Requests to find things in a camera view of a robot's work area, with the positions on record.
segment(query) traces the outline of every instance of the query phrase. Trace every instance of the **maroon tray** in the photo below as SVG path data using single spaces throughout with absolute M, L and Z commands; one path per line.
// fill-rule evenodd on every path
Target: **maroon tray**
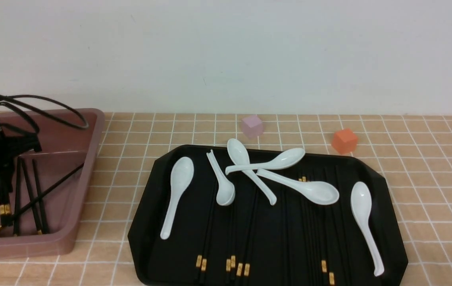
M 35 179 L 32 159 L 37 161 L 41 190 L 48 189 L 83 163 L 84 167 L 44 197 L 50 233 L 37 235 L 32 211 L 27 210 L 19 219 L 20 236 L 12 235 L 12 227 L 5 228 L 0 232 L 0 259 L 64 255 L 74 248 L 81 210 L 92 176 L 101 133 L 104 129 L 103 112 L 97 109 L 78 109 L 78 111 L 83 114 L 90 125 L 87 130 L 73 129 L 39 114 L 28 112 L 40 126 L 39 140 L 42 146 L 42 152 L 28 152 L 21 155 L 28 166 L 34 192 Z M 50 110 L 48 112 L 80 124 L 77 116 L 67 110 Z M 30 130 L 24 120 L 12 112 L 1 113 L 0 121 Z M 13 186 L 15 186 L 15 177 L 12 182 Z M 14 211 L 15 192 L 10 194 L 10 201 Z M 23 178 L 21 205 L 24 206 L 29 201 Z

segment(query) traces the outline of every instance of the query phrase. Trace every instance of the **black cable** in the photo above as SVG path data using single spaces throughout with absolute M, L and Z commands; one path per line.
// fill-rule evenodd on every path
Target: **black cable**
M 79 126 L 79 125 L 76 125 L 74 123 L 70 123 L 70 122 L 68 122 L 66 120 L 60 119 L 60 118 L 58 118 L 56 116 L 53 116 L 53 115 L 45 112 L 44 110 L 41 110 L 41 109 L 35 107 L 35 106 L 29 105 L 29 104 L 24 103 L 24 102 L 19 101 L 19 100 L 16 100 L 15 98 L 35 98 L 35 99 L 40 99 L 40 100 L 44 100 L 44 101 L 48 101 L 48 102 L 54 103 L 56 105 L 64 107 L 65 109 L 69 110 L 70 112 L 76 114 L 79 117 L 79 119 L 81 119 L 81 121 L 84 123 L 84 125 L 83 126 Z M 8 103 L 19 105 L 21 107 L 29 109 L 29 110 L 31 110 L 31 111 L 33 111 L 35 113 L 38 113 L 38 114 L 40 114 L 40 115 L 42 115 L 42 116 L 44 116 L 46 118 L 52 119 L 53 121 L 59 122 L 59 123 L 61 123 L 63 125 L 66 125 L 68 127 L 72 127 L 72 128 L 75 128 L 75 129 L 87 129 L 89 127 L 87 120 L 85 119 L 85 117 L 81 113 L 79 113 L 77 110 L 73 109 L 72 107 L 70 107 L 68 105 L 65 105 L 65 104 L 63 104 L 61 102 L 58 102 L 58 101 L 56 101 L 54 99 L 50 99 L 50 98 L 46 98 L 46 97 L 38 96 L 38 95 L 15 95 L 15 96 L 0 95 L 0 101 L 6 101 Z

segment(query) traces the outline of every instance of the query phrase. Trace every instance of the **black tray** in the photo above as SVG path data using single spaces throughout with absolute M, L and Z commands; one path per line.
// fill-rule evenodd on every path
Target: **black tray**
M 322 286 L 330 285 L 330 273 L 337 286 L 400 284 L 408 259 L 389 190 L 385 179 L 362 161 L 306 154 L 297 165 L 275 171 L 292 179 L 306 176 L 333 184 L 340 199 L 331 206 L 315 205 L 291 188 L 262 179 L 278 198 L 270 206 L 252 181 L 234 172 L 228 179 L 235 185 L 235 201 L 221 207 L 215 202 L 217 179 L 206 157 L 210 149 L 222 170 L 233 164 L 226 148 L 197 145 L 180 146 L 155 161 L 128 234 L 136 273 L 144 284 Z M 278 154 L 249 150 L 251 163 L 266 162 Z M 180 199 L 171 236 L 162 240 L 169 176 L 183 156 L 193 160 L 195 174 Z M 351 213 L 351 188 L 357 181 L 371 190 L 369 224 L 385 266 L 380 277 L 373 275 L 367 244 Z M 204 272 L 196 267 L 198 255 L 207 259 Z M 228 274 L 226 262 L 231 255 L 236 257 L 236 267 Z M 250 264 L 248 277 L 244 269 L 236 276 L 239 263 Z

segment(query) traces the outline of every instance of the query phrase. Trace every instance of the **purple cube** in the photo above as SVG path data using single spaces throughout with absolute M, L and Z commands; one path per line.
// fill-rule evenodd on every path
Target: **purple cube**
M 242 119 L 242 132 L 249 139 L 255 138 L 263 134 L 263 122 L 254 114 Z

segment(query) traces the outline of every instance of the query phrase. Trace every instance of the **tiled table surface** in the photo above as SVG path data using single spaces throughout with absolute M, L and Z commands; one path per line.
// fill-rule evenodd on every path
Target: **tiled table surface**
M 351 128 L 350 154 L 387 179 L 409 257 L 402 285 L 452 286 L 452 116 L 261 115 L 249 140 L 245 114 L 107 114 L 75 249 L 59 257 L 0 261 L 0 285 L 141 285 L 127 241 L 156 158 L 178 145 L 225 145 L 336 154 L 333 132 Z

